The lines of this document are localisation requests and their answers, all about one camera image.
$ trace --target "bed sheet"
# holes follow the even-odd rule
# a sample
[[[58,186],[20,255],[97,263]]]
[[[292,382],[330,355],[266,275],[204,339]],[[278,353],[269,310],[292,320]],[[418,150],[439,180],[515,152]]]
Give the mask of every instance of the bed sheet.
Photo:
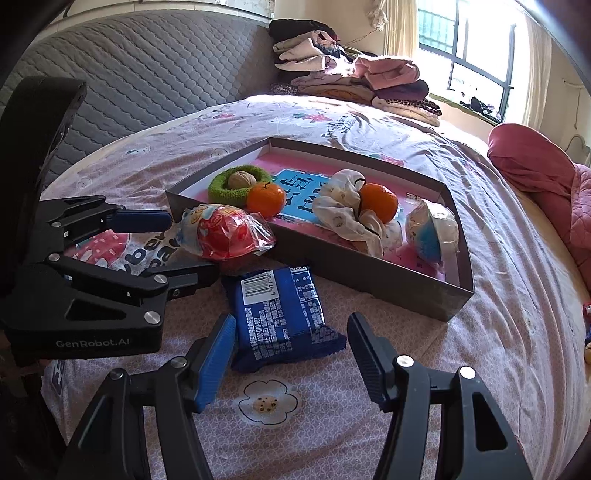
[[[528,218],[531,205],[520,203],[482,155],[482,142],[448,124],[435,129],[372,107],[314,97],[256,96],[114,142],[65,172],[44,198],[104,194],[107,201],[130,208],[165,209],[167,187],[268,136],[402,161],[448,185],[475,281],[475,294],[465,307],[449,323],[440,323],[316,277],[327,323],[344,332],[349,314],[360,311],[398,352],[427,367],[455,371],[473,366],[522,444],[534,477],[555,478],[589,424],[581,313],[588,294],[581,290],[582,279],[568,252],[556,245],[556,233],[551,238],[547,224],[541,232],[537,225],[543,219]],[[96,259],[92,249],[107,242],[113,253],[98,263],[138,273],[150,264],[181,260],[172,237],[172,232],[116,239],[105,234],[95,239],[98,247],[86,244],[76,255]],[[546,238],[554,245],[549,247]],[[256,267],[277,265],[261,258]],[[169,303],[159,353],[49,367],[43,394],[64,436],[71,437],[109,370],[158,368],[185,353],[225,311],[218,282]],[[269,395],[295,396],[298,408],[274,426],[248,420],[240,402],[253,385]],[[165,473],[153,411],[148,410],[150,465],[160,480]],[[432,478],[437,461],[440,421],[433,410],[423,478]],[[232,480],[370,478],[388,424],[389,415],[369,401],[349,348],[324,359],[265,367],[255,375],[229,372],[215,403],[196,417],[214,477]]]

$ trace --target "blue snack package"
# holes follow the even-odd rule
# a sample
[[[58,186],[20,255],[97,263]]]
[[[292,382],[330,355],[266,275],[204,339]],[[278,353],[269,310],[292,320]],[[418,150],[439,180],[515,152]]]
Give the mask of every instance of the blue snack package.
[[[321,358],[347,345],[345,335],[324,323],[307,267],[223,277],[222,284],[236,317],[235,371]]]

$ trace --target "window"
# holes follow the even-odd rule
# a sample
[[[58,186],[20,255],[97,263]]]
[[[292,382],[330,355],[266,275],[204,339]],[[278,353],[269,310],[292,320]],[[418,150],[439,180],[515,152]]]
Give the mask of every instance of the window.
[[[417,0],[421,77],[432,91],[462,92],[501,118],[511,96],[521,12],[504,0]]]

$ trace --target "red candy package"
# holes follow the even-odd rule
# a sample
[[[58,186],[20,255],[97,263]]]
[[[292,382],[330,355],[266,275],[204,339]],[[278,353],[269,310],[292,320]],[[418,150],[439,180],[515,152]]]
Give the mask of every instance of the red candy package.
[[[192,254],[209,260],[228,260],[262,254],[275,245],[275,236],[257,213],[229,205],[199,205],[185,210],[176,240]]]

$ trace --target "tangerine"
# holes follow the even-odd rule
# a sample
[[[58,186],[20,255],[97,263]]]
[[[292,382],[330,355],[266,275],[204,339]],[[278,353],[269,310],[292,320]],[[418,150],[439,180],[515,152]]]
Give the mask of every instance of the tangerine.
[[[383,185],[366,183],[359,191],[359,211],[373,210],[382,223],[391,222],[398,211],[398,197]]]
[[[276,183],[259,182],[252,186],[246,197],[246,208],[250,212],[258,212],[264,218],[277,215],[285,206],[286,196]]]

